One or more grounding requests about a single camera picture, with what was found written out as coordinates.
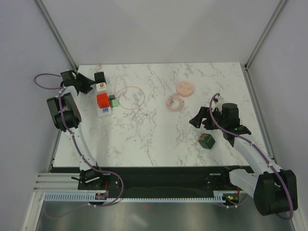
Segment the red cube adapter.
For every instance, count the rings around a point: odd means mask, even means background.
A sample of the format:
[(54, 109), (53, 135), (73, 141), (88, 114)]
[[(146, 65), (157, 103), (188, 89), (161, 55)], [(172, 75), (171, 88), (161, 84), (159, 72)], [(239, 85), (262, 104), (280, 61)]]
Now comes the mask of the red cube adapter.
[(107, 93), (96, 95), (97, 104), (100, 109), (110, 107), (110, 100)]

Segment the dark green cube plug adapter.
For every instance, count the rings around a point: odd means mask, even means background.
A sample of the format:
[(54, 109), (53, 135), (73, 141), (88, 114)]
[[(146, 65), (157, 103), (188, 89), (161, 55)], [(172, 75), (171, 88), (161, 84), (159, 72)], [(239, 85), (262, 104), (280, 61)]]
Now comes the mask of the dark green cube plug adapter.
[(211, 134), (205, 134), (203, 133), (199, 139), (198, 143), (204, 148), (204, 149), (212, 149), (212, 147), (215, 144), (215, 140), (212, 137)]

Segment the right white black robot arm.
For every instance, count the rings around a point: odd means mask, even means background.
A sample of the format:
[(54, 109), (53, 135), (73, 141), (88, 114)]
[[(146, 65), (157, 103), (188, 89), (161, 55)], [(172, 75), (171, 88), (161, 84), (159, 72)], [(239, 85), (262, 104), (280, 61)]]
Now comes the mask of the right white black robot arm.
[(263, 216), (289, 212), (287, 219), (290, 220), (298, 208), (294, 172), (283, 170), (254, 143), (251, 131), (240, 123), (236, 104), (224, 103), (221, 109), (202, 107), (202, 110), (205, 129), (221, 130), (224, 139), (253, 170), (253, 173), (240, 168), (231, 170), (220, 177), (221, 186), (228, 190), (234, 186), (244, 190), (253, 198), (256, 209)]

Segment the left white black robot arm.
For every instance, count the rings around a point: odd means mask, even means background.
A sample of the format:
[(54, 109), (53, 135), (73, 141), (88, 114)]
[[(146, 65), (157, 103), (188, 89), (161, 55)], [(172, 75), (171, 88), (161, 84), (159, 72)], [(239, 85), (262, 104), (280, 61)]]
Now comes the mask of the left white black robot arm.
[(60, 77), (58, 94), (47, 100), (66, 142), (56, 162), (70, 155), (79, 190), (117, 196), (132, 188), (203, 186), (195, 173), (205, 166), (199, 139), (208, 108), (196, 81), (114, 70)]

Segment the black cube adapter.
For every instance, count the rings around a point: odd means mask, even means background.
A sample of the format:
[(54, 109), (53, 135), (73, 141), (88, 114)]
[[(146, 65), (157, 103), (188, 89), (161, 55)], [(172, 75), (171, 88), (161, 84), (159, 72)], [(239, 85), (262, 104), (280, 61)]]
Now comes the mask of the black cube adapter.
[(97, 72), (94, 74), (94, 80), (96, 84), (106, 83), (106, 78), (104, 72)]

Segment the white cube adapter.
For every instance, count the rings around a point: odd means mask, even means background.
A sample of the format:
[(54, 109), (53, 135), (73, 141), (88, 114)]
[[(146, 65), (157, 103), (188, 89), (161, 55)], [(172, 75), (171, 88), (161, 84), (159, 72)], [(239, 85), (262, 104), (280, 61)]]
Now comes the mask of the white cube adapter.
[(97, 92), (106, 92), (107, 91), (106, 83), (105, 82), (97, 83), (96, 84), (96, 91)]

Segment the pink round power socket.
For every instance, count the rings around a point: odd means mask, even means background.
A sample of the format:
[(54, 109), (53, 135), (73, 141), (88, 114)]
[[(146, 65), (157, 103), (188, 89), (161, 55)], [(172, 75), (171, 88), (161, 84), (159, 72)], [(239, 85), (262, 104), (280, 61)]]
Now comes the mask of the pink round power socket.
[(181, 81), (176, 86), (176, 92), (181, 97), (190, 97), (194, 92), (194, 85), (189, 81)]

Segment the white power strip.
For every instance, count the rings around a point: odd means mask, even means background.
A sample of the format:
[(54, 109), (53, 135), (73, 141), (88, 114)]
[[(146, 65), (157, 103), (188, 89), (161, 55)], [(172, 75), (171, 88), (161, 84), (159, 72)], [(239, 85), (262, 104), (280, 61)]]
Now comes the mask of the white power strip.
[[(104, 92), (97, 92), (96, 91), (96, 86), (95, 86), (95, 95), (98, 95), (98, 94), (102, 94)], [(108, 107), (108, 108), (104, 108), (104, 109), (100, 109), (99, 107), (97, 108), (98, 110), (98, 116), (107, 116), (107, 115), (110, 115), (112, 113), (112, 109), (111, 109), (111, 106)]]

